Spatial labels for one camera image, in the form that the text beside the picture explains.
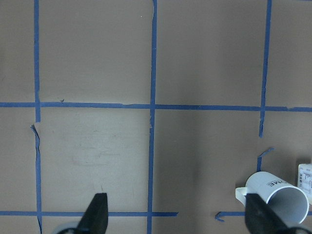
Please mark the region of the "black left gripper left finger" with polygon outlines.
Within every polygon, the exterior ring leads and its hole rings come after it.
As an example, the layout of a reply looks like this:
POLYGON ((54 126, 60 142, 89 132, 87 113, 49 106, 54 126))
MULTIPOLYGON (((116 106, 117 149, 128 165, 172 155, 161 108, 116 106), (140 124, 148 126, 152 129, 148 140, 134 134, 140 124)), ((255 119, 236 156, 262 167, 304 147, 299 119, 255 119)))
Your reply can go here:
POLYGON ((108 199, 106 193, 94 195, 77 226, 78 234, 105 234, 108 227, 108 199))

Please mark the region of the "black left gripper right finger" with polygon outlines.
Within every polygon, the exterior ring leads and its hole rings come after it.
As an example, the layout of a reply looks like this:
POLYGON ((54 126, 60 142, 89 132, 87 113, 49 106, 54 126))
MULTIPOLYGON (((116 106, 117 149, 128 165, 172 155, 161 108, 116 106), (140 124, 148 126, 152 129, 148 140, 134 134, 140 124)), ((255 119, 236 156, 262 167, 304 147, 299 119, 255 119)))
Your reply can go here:
POLYGON ((290 229, 258 194, 246 195, 245 224, 251 234, 289 234, 290 229))

